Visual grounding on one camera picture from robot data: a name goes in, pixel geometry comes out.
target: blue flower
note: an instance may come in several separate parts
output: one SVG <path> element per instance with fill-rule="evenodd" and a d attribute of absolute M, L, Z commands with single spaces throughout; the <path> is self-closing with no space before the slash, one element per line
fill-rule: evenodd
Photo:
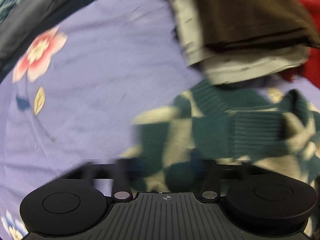
<path fill-rule="evenodd" d="M 5 216 L 1 216 L 1 221 L 5 231 L 11 236 L 14 240 L 21 240 L 28 234 L 28 231 L 24 224 L 19 220 L 13 218 L 11 214 L 7 211 Z"/>

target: black circular disc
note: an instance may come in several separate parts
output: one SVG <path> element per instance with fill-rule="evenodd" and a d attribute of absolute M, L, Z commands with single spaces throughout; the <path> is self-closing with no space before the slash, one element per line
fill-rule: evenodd
<path fill-rule="evenodd" d="M 288 227 L 303 223 L 317 205 L 310 185 L 282 175 L 253 175 L 227 192 L 230 211 L 262 227 Z"/>
<path fill-rule="evenodd" d="M 97 189 L 77 179 L 61 179 L 28 194 L 20 215 L 29 231 L 46 236 L 68 236 L 96 225 L 107 202 Z"/>

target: pink flower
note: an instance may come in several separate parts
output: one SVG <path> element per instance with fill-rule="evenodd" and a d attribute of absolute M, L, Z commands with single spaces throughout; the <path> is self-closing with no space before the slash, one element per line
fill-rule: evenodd
<path fill-rule="evenodd" d="M 52 28 L 35 38 L 14 67 L 13 83 L 18 82 L 26 71 L 30 82 L 47 72 L 51 56 L 62 49 L 68 38 L 64 33 L 57 33 L 58 28 Z"/>

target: blue leaf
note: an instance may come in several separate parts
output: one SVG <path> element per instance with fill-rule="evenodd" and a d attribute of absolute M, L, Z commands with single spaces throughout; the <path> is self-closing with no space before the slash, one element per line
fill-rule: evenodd
<path fill-rule="evenodd" d="M 27 99 L 16 96 L 16 101 L 20 111 L 25 111 L 30 108 L 30 103 Z"/>

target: cream garment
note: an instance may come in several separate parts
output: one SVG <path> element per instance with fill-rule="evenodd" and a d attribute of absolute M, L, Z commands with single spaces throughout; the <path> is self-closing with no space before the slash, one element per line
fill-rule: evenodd
<path fill-rule="evenodd" d="M 189 65 L 202 62 L 214 85 L 234 83 L 297 67 L 308 59 L 308 48 L 300 45 L 256 53 L 216 54 L 203 46 L 202 29 L 195 0 L 170 0 L 177 31 Z"/>

